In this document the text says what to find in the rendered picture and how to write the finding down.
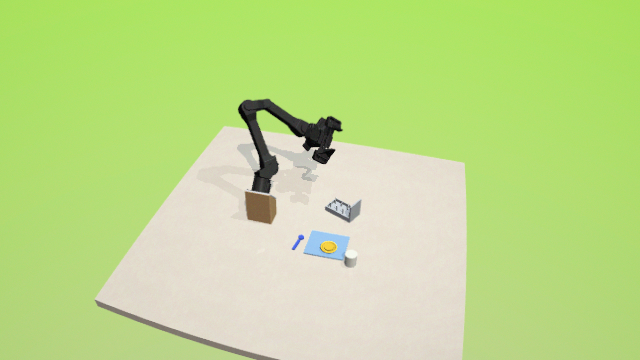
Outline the light blue flat mat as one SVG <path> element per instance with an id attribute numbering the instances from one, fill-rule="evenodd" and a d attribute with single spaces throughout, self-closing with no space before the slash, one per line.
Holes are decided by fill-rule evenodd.
<path id="1" fill-rule="evenodd" d="M 322 258 L 328 258 L 328 259 L 338 259 L 338 260 L 344 261 L 349 240 L 350 240 L 350 236 L 345 236 L 340 234 L 329 234 L 329 233 L 312 230 L 303 254 L 322 257 Z M 335 242 L 338 247 L 337 250 L 334 253 L 323 252 L 320 246 L 325 241 Z"/>

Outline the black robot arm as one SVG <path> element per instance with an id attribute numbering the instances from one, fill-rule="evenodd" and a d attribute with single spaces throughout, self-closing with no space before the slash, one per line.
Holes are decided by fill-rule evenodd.
<path id="1" fill-rule="evenodd" d="M 259 155 L 260 169 L 254 173 L 254 180 L 252 190 L 261 193 L 270 192 L 270 181 L 278 172 L 279 163 L 276 160 L 276 156 L 271 156 L 267 147 L 267 144 L 263 138 L 256 117 L 257 112 L 265 110 L 269 112 L 277 119 L 283 122 L 289 130 L 291 130 L 296 136 L 305 136 L 305 142 L 302 145 L 307 151 L 312 147 L 315 147 L 311 142 L 320 144 L 318 137 L 320 132 L 327 133 L 328 126 L 325 125 L 326 119 L 323 117 L 319 119 L 317 124 L 308 124 L 307 122 L 297 119 L 291 116 L 283 108 L 278 107 L 270 99 L 256 99 L 254 101 L 245 100 L 238 108 L 240 117 L 247 123 L 250 130 L 250 135 L 253 140 L 254 146 Z"/>

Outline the grey dish rack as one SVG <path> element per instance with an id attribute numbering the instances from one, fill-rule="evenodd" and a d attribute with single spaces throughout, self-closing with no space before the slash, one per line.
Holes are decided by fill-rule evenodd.
<path id="1" fill-rule="evenodd" d="M 356 219 L 361 212 L 361 202 L 362 199 L 359 199 L 352 206 L 337 199 L 337 197 L 331 201 L 328 205 L 325 206 L 325 210 L 329 213 L 343 219 L 344 221 L 351 223 L 354 219 Z"/>

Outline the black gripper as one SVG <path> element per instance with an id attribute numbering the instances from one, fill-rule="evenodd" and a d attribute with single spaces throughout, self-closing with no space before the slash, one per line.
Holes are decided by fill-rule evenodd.
<path id="1" fill-rule="evenodd" d="M 329 128 L 327 133 L 324 133 L 322 131 L 320 132 L 318 137 L 318 141 L 320 142 L 320 144 L 316 144 L 313 141 L 311 142 L 315 147 L 319 147 L 318 150 L 314 151 L 312 158 L 313 160 L 321 164 L 327 164 L 332 154 L 336 151 L 336 149 L 329 148 L 333 139 L 332 136 L 334 130 L 337 130 L 338 132 L 343 130 L 341 128 L 342 122 L 332 116 L 327 117 L 325 125 Z"/>

